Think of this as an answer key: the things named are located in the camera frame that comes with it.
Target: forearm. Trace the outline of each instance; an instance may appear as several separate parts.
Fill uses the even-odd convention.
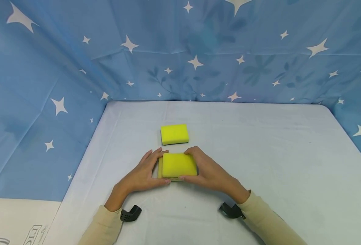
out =
[[[110,212],[100,206],[78,245],[113,245],[122,227],[121,211]]]
[[[238,206],[246,217],[244,222],[266,245],[306,245],[304,240],[253,192],[246,202]]]
[[[113,245],[121,231],[121,207],[127,191],[116,184],[106,204],[100,206],[78,245]]]

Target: black wrist device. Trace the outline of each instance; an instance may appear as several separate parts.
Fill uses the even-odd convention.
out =
[[[237,219],[239,217],[242,217],[242,219],[246,219],[246,217],[242,213],[242,210],[240,210],[240,208],[236,204],[234,204],[234,206],[230,207],[227,203],[223,203],[220,206],[219,210],[227,218]]]
[[[123,222],[132,222],[135,221],[142,212],[141,208],[137,205],[134,205],[132,209],[128,212],[124,209],[121,211],[121,220]]]

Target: sponge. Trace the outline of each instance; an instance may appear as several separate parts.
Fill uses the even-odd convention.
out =
[[[158,160],[158,178],[178,180],[181,175],[197,175],[197,165],[191,155],[165,153]]]
[[[189,133],[186,124],[177,124],[161,127],[161,142],[163,145],[189,142]]]

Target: beige sleeve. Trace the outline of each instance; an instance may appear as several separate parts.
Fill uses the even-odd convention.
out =
[[[262,198],[253,192],[245,203],[238,206],[246,217],[244,222],[266,245],[307,245]]]
[[[100,206],[78,245],[113,245],[122,227],[121,211],[110,212]]]

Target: blue backdrop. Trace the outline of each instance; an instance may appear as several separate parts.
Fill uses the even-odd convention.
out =
[[[361,151],[361,1],[0,0],[1,198],[61,201],[111,99],[321,103]]]

